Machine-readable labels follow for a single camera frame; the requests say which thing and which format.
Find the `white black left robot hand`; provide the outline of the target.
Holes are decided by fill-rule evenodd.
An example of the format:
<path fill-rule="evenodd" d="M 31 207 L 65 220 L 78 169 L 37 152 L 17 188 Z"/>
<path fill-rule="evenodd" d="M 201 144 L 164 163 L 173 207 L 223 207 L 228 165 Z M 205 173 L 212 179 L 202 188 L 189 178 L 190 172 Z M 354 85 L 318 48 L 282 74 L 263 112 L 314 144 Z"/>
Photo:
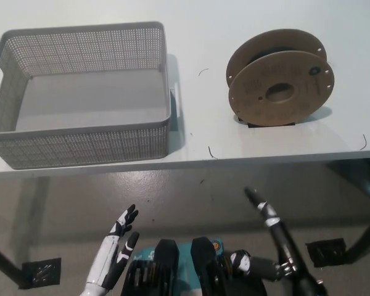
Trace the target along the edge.
<path fill-rule="evenodd" d="M 94 258 L 81 295 L 107 295 L 113 290 L 139 239 L 139 233 L 135 231 L 120 247 L 121 238 L 132 229 L 131 223 L 138 213 L 132 204 L 115 221 Z"/>

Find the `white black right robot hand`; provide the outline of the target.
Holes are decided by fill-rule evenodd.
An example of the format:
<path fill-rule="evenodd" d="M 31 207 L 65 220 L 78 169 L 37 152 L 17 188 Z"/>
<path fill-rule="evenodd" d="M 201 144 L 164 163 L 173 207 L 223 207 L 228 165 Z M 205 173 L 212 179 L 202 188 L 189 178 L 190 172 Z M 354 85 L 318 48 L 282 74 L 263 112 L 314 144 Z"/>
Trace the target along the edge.
<path fill-rule="evenodd" d="M 245 187 L 244 193 L 263 218 L 276 246 L 279 261 L 252 256 L 245 250 L 237 250 L 230 255 L 233 271 L 273 282 L 293 276 L 301 269 L 302 263 L 284 223 L 272 205 L 262 198 L 257 190 Z"/>

